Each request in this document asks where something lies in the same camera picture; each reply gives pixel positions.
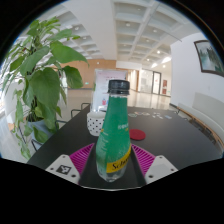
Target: table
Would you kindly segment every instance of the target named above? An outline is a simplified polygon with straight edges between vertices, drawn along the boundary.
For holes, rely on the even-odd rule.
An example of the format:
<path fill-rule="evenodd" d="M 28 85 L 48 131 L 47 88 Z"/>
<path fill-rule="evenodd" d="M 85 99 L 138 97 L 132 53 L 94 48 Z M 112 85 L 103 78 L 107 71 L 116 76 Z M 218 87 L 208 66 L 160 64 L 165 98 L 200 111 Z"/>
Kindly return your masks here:
<path fill-rule="evenodd" d="M 90 135 L 87 129 L 87 113 L 89 111 L 90 107 L 87 106 L 60 128 L 41 146 L 27 164 L 45 170 L 61 154 L 71 155 L 86 145 L 96 143 L 98 137 Z M 146 133 L 144 140 L 131 140 L 131 143 L 155 156 L 165 156 L 178 170 L 220 158 L 218 150 L 210 140 L 173 111 L 128 107 L 128 113 L 134 112 L 146 112 L 150 115 L 128 116 L 130 129 L 140 129 Z M 160 113 L 163 119 L 157 116 L 153 118 L 154 113 Z M 172 117 L 172 119 L 165 118 L 165 115 Z M 133 151 L 124 176 L 112 183 L 104 181 L 96 170 L 94 146 L 79 184 L 89 188 L 128 189 L 141 187 L 146 183 Z"/>

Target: red circle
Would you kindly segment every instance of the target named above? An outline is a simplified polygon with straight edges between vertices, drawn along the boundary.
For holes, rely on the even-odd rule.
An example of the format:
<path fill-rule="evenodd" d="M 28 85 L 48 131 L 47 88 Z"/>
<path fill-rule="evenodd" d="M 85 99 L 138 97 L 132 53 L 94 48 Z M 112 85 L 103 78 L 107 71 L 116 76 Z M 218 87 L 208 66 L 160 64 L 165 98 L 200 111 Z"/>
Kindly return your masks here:
<path fill-rule="evenodd" d="M 143 140 L 145 138 L 145 132 L 139 129 L 130 129 L 129 133 L 133 140 Z"/>

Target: yellow label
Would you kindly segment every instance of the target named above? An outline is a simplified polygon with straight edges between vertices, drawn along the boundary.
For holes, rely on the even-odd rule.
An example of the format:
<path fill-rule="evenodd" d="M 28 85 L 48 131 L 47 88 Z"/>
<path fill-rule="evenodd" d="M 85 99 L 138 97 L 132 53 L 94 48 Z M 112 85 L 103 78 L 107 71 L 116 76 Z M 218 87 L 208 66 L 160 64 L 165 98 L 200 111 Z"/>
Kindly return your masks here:
<path fill-rule="evenodd" d="M 112 163 L 107 163 L 107 173 L 117 172 L 118 170 L 122 169 L 127 164 L 130 153 L 131 153 L 131 145 L 127 153 L 121 159 Z"/>

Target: bottle cap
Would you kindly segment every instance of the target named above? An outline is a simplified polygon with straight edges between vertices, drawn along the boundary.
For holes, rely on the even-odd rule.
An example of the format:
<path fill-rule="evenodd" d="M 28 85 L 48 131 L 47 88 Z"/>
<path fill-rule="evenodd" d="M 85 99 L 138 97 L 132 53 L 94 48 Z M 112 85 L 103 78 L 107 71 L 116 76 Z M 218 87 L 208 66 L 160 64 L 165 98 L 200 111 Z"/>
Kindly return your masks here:
<path fill-rule="evenodd" d="M 108 84 L 108 92 L 112 94 L 129 95 L 130 82 L 126 80 L 112 79 Z"/>

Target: green glass bottle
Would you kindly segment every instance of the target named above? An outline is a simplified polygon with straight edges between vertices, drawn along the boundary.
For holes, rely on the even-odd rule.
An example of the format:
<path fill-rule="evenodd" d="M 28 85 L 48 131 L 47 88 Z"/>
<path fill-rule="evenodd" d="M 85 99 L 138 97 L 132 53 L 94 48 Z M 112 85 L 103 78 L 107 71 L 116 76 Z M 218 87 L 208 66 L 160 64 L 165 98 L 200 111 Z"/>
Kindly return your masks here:
<path fill-rule="evenodd" d="M 131 152 L 127 113 L 130 83 L 110 80 L 108 87 L 109 104 L 96 144 L 96 163 L 100 177 L 113 182 L 123 176 Z"/>

